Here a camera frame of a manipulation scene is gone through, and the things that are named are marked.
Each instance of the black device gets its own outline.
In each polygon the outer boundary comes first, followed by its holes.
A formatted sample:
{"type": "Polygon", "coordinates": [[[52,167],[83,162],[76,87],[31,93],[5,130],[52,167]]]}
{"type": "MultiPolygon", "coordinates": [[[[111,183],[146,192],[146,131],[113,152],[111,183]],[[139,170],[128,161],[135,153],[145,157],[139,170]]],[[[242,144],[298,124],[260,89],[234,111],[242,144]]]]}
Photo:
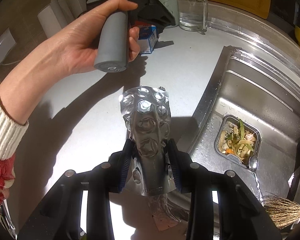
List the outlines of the black device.
{"type": "MultiPolygon", "coordinates": [[[[107,0],[86,0],[87,10],[91,10],[107,0]]],[[[98,57],[94,67],[105,72],[120,72],[127,69],[129,58],[129,27],[139,20],[157,27],[157,33],[169,25],[175,25],[173,15],[158,0],[129,0],[138,8],[122,12],[116,11],[108,17],[102,28],[98,57]]]]}
{"type": "MultiPolygon", "coordinates": [[[[191,192],[187,240],[213,239],[212,190],[218,191],[220,239],[282,239],[265,209],[234,171],[208,171],[193,163],[188,153],[180,152],[173,139],[167,148],[177,189],[191,192]]],[[[122,151],[92,171],[66,171],[21,228],[18,240],[79,240],[83,190],[88,190],[87,240],[114,240],[109,192],[122,191],[135,153],[134,142],[127,139],[122,151]]],[[[11,240],[5,233],[6,238],[0,235],[0,240],[11,240]]]]}

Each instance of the small cardboard box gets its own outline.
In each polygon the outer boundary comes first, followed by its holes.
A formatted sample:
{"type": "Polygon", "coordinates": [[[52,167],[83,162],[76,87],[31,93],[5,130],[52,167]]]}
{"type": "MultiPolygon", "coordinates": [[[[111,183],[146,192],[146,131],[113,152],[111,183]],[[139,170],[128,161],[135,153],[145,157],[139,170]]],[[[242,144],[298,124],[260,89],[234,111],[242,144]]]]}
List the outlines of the small cardboard box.
{"type": "Polygon", "coordinates": [[[140,46],[139,54],[151,54],[157,40],[157,29],[155,26],[140,27],[138,40],[140,46]]]}

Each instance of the gray handle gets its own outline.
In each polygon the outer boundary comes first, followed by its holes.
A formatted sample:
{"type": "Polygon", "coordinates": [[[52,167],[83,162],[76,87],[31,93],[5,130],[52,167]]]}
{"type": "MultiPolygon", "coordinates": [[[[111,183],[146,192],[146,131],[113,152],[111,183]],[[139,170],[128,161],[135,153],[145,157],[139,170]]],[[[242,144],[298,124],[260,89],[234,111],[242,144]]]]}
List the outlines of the gray handle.
{"type": "Polygon", "coordinates": [[[128,41],[128,13],[116,11],[108,17],[102,28],[94,67],[104,72],[126,70],[129,57],[128,41]]]}

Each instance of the white ribbed cuff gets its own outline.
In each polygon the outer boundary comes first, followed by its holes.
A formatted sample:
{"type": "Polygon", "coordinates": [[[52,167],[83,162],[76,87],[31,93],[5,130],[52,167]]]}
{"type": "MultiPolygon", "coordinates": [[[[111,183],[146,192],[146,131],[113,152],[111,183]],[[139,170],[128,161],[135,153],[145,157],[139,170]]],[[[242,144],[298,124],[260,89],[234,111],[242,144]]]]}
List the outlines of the white ribbed cuff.
{"type": "Polygon", "coordinates": [[[29,126],[14,122],[0,106],[0,160],[12,157],[29,126]]]}

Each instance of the broom bristles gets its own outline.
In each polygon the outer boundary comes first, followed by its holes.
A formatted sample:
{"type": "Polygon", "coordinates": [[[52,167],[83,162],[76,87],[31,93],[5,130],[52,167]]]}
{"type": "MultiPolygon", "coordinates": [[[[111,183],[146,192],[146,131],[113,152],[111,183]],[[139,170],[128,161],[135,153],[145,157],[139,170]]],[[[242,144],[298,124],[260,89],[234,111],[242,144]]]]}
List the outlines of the broom bristles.
{"type": "Polygon", "coordinates": [[[300,218],[300,205],[276,195],[264,197],[264,208],[278,229],[294,223],[300,218]]]}

